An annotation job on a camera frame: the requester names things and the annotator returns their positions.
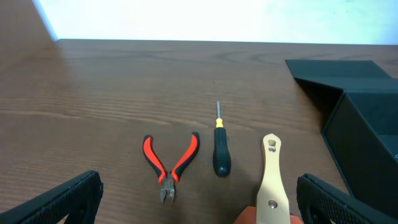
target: red handle grip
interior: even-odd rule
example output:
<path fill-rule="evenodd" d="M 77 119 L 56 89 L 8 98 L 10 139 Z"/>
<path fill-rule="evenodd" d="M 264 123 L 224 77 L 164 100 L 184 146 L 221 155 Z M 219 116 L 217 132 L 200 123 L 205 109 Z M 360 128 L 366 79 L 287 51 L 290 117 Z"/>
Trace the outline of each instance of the red handle grip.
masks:
<path fill-rule="evenodd" d="M 156 156 L 153 148 L 152 148 L 153 137 L 150 135 L 146 135 L 144 137 L 144 143 L 142 145 L 142 150 L 144 151 L 144 156 L 149 162 L 150 166 L 155 170 L 156 175 L 158 177 L 158 182 L 161 184 L 163 179 L 166 177 L 166 171 L 164 169 L 163 164 Z"/>
<path fill-rule="evenodd" d="M 189 163 L 195 158 L 198 154 L 200 146 L 200 138 L 197 132 L 192 133 L 191 145 L 189 146 L 188 150 L 185 154 L 181 157 L 177 165 L 175 165 L 174 169 L 172 170 L 171 174 L 174 178 L 174 181 L 177 183 L 180 180 L 182 172 L 187 168 Z"/>

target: screwdriver shaft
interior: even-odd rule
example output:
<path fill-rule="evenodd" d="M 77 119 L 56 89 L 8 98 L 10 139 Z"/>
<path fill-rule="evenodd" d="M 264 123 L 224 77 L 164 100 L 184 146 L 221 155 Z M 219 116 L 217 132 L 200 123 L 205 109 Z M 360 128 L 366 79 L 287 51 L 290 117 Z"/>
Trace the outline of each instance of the screwdriver shaft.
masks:
<path fill-rule="evenodd" d="M 217 101 L 217 118 L 221 118 L 220 102 Z"/>

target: handle hole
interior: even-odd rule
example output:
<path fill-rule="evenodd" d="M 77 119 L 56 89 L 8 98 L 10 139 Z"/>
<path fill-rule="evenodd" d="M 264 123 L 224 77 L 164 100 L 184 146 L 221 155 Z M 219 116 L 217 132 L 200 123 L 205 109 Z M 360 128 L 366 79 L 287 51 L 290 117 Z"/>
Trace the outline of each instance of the handle hole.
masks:
<path fill-rule="evenodd" d="M 269 144 L 270 146 L 275 146 L 275 145 L 276 145 L 276 142 L 275 142 L 275 140 L 270 139 L 270 140 L 268 140 L 268 144 Z"/>

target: cutting pliers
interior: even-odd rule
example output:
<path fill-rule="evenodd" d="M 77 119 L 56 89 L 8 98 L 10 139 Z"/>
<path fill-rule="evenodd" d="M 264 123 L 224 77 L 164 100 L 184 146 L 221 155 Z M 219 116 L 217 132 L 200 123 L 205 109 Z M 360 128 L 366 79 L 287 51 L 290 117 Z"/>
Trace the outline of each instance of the cutting pliers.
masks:
<path fill-rule="evenodd" d="M 182 172 L 187 168 L 199 151 L 199 134 L 197 132 L 192 132 L 191 145 L 171 172 L 165 169 L 159 158 L 156 156 L 152 148 L 153 139 L 154 138 L 151 135 L 146 135 L 144 137 L 144 143 L 142 145 L 144 156 L 155 170 L 159 184 L 162 185 L 160 190 L 160 201 L 163 203 L 165 198 L 168 197 L 171 198 L 173 202 L 175 197 L 174 183 L 177 183 L 180 180 Z"/>

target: hand tool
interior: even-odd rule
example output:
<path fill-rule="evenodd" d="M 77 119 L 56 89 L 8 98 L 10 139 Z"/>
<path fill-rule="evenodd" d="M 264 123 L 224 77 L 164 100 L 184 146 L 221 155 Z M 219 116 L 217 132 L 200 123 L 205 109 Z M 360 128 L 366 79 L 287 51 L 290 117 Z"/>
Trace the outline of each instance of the hand tool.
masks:
<path fill-rule="evenodd" d="M 231 156 L 226 144 L 226 131 L 221 119 L 220 102 L 217 101 L 216 129 L 214 129 L 213 167 L 217 176 L 226 177 L 231 170 Z"/>
<path fill-rule="evenodd" d="M 192 132 L 191 145 L 171 172 L 168 172 L 165 169 L 159 158 L 156 156 L 152 148 L 152 142 L 153 137 L 151 135 L 146 135 L 144 137 L 144 143 L 142 145 L 144 156 L 155 170 L 159 184 L 162 185 L 160 190 L 160 201 L 164 203 L 165 198 L 168 197 L 171 198 L 171 201 L 173 202 L 175 197 L 174 184 L 180 180 L 182 172 L 187 168 L 199 151 L 199 134 L 197 132 Z"/>
<path fill-rule="evenodd" d="M 290 223 L 289 201 L 279 171 L 280 145 L 275 134 L 262 139 L 264 176 L 256 199 L 257 224 Z"/>

